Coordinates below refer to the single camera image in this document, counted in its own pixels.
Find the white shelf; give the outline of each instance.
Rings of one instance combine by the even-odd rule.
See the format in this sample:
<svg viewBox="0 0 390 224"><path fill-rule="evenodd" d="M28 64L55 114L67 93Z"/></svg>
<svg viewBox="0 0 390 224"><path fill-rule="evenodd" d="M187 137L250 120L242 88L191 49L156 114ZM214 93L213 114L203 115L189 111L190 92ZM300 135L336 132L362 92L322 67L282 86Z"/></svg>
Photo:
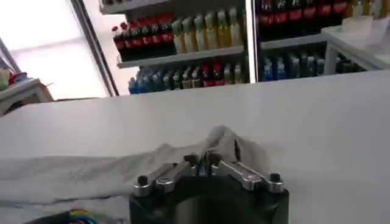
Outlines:
<svg viewBox="0 0 390 224"><path fill-rule="evenodd" d="M199 51L199 52L188 53L188 54L170 55L166 57L148 58L148 59L135 60L135 61L125 61L125 62L119 62L118 68L159 65L159 64L172 63L177 61L188 61L188 60L210 58L210 57L216 57L222 55L233 55L233 54L242 53L243 51L244 51L244 46L238 46L238 47L222 48L222 49L211 50L211 51Z"/></svg>
<svg viewBox="0 0 390 224"><path fill-rule="evenodd" d="M315 34L315 35L309 35L303 37L261 42L261 48L263 50L269 50L269 49L275 49L281 47L291 47L291 46L298 46L304 44L312 44L312 43L318 43L323 41L325 41L325 39L322 37L321 34Z"/></svg>
<svg viewBox="0 0 390 224"><path fill-rule="evenodd" d="M105 5L100 7L100 12L103 15L122 13L126 10L137 9L147 5L154 5L170 0L124 0L121 4Z"/></svg>

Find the white countertop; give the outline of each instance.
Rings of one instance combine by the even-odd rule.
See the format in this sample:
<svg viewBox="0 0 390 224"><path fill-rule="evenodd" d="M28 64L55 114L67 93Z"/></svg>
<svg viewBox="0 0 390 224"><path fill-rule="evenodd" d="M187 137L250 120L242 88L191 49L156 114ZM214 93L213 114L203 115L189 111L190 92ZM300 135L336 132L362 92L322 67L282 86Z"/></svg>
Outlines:
<svg viewBox="0 0 390 224"><path fill-rule="evenodd" d="M390 69L390 28L381 40L377 38L383 22L373 21L370 32L372 36L366 33L342 33L341 26L323 28L321 34L346 57L352 57L362 64L368 63L375 69Z"/></svg>
<svg viewBox="0 0 390 224"><path fill-rule="evenodd" d="M290 223L388 223L389 86L376 71L28 105L0 119L1 156L122 156L223 124L267 151Z"/></svg>

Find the yellow juice bottle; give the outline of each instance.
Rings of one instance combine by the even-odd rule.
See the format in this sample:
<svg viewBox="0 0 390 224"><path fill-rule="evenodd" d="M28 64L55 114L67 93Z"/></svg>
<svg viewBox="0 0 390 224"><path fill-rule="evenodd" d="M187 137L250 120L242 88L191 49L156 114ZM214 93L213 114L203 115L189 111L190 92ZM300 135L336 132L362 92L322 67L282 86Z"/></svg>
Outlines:
<svg viewBox="0 0 390 224"><path fill-rule="evenodd" d="M192 18L188 17L183 21L182 24L184 29L184 42L185 47L187 48L187 52L190 53L198 51Z"/></svg>
<svg viewBox="0 0 390 224"><path fill-rule="evenodd" d="M207 31L205 28L205 20L202 15L198 15L195 19L196 41L200 51L208 50Z"/></svg>
<svg viewBox="0 0 390 224"><path fill-rule="evenodd" d="M218 35L219 35L219 46L221 48L230 47L230 27L226 22L226 14L224 10L218 12Z"/></svg>
<svg viewBox="0 0 390 224"><path fill-rule="evenodd" d="M218 40L218 30L215 26L215 15L213 12L210 12L205 17L206 28L207 28L207 43L209 50L214 50L219 48Z"/></svg>

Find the soda bottle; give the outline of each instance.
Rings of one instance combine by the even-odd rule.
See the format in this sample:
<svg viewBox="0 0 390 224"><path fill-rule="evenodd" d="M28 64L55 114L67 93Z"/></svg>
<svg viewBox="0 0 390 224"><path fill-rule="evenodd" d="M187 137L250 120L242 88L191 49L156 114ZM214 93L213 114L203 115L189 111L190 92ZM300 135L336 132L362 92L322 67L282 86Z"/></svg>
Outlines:
<svg viewBox="0 0 390 224"><path fill-rule="evenodd" d="M288 12L288 29L291 37L302 35L302 6L300 0L292 0Z"/></svg>
<svg viewBox="0 0 390 224"><path fill-rule="evenodd" d="M175 45L173 43L173 30L171 26L171 15L165 14L158 19L161 26L161 35L163 38L163 49L166 55L174 54Z"/></svg>
<svg viewBox="0 0 390 224"><path fill-rule="evenodd" d="M232 66L230 64L225 65L224 69L225 85L234 85L234 73L232 73Z"/></svg>
<svg viewBox="0 0 390 224"><path fill-rule="evenodd" d="M223 85L225 85L224 73L221 70L221 64L215 63L213 65L213 68L214 68L215 85L216 86L223 86Z"/></svg>
<svg viewBox="0 0 390 224"><path fill-rule="evenodd" d="M333 7L331 10L332 13L332 26L341 25L344 14L347 10L347 1L346 0L334 0Z"/></svg>
<svg viewBox="0 0 390 224"><path fill-rule="evenodd" d="M316 76L316 67L314 65L314 57L309 56L307 58L307 77L315 77Z"/></svg>
<svg viewBox="0 0 390 224"><path fill-rule="evenodd" d="M133 54L132 58L140 58L142 57L142 49L144 45L144 41L141 35L141 29L138 27L137 22L130 21L130 31L132 34L132 45L133 45Z"/></svg>
<svg viewBox="0 0 390 224"><path fill-rule="evenodd" d="M264 65L264 73L263 73L263 81L272 81L273 75L272 75L272 69L269 64Z"/></svg>
<svg viewBox="0 0 390 224"><path fill-rule="evenodd" d="M149 24L151 25L151 35L154 45L154 54L155 55L164 55L163 45L163 35L161 33L161 27L157 23L157 19L154 17L148 18Z"/></svg>
<svg viewBox="0 0 390 224"><path fill-rule="evenodd" d="M275 0L274 5L274 28L276 39L287 37L287 6L286 0Z"/></svg>
<svg viewBox="0 0 390 224"><path fill-rule="evenodd" d="M203 70L203 86L204 87L215 86L210 70L208 69L208 65L202 65L202 70Z"/></svg>
<svg viewBox="0 0 390 224"><path fill-rule="evenodd" d="M317 32L316 12L314 0L303 0L302 29L304 35L311 35Z"/></svg>
<svg viewBox="0 0 390 224"><path fill-rule="evenodd" d="M173 90L183 89L181 73L181 70L178 69L173 75Z"/></svg>
<svg viewBox="0 0 390 224"><path fill-rule="evenodd" d="M277 77L277 80L287 79L287 74L286 74L286 71L285 71L285 64L278 63L278 68L277 68L277 71L276 71L276 77Z"/></svg>
<svg viewBox="0 0 390 224"><path fill-rule="evenodd" d="M112 34L116 49L121 55L122 60L125 58L126 49L123 41L122 33L119 31L118 26L112 28Z"/></svg>
<svg viewBox="0 0 390 224"><path fill-rule="evenodd" d="M272 0L261 0L258 15L258 35L262 41L273 39L274 12Z"/></svg>
<svg viewBox="0 0 390 224"><path fill-rule="evenodd" d="M124 47L125 47L125 50L124 50L124 52L125 52L124 57L125 58L122 58L122 59L127 61L127 60L131 60L131 55L133 54L133 52L132 52L132 50L133 50L132 36L131 36L130 29L129 29L127 23L122 22L121 28L122 28L122 38L123 38Z"/></svg>
<svg viewBox="0 0 390 224"><path fill-rule="evenodd" d="M152 37L152 31L151 27L147 23L147 20L144 18L138 19L138 22L141 26L141 35L143 40L143 48L142 50L145 52L147 57L153 56L154 53L152 52L153 49L153 37Z"/></svg>
<svg viewBox="0 0 390 224"><path fill-rule="evenodd" d="M196 67L193 71L193 88L201 88L203 87L203 78L201 76L200 67Z"/></svg>
<svg viewBox="0 0 390 224"><path fill-rule="evenodd" d="M317 59L317 76L324 75L324 59Z"/></svg>
<svg viewBox="0 0 390 224"><path fill-rule="evenodd" d="M332 3L330 0L318 0L317 7L317 32L320 32L322 28L331 25L331 12Z"/></svg>
<svg viewBox="0 0 390 224"><path fill-rule="evenodd" d="M131 77L130 81L129 81L129 92L130 94L138 94L138 84L137 82L135 81L135 78L134 77Z"/></svg>
<svg viewBox="0 0 390 224"><path fill-rule="evenodd" d="M299 58L292 58L292 64L289 73L290 79L300 78Z"/></svg>

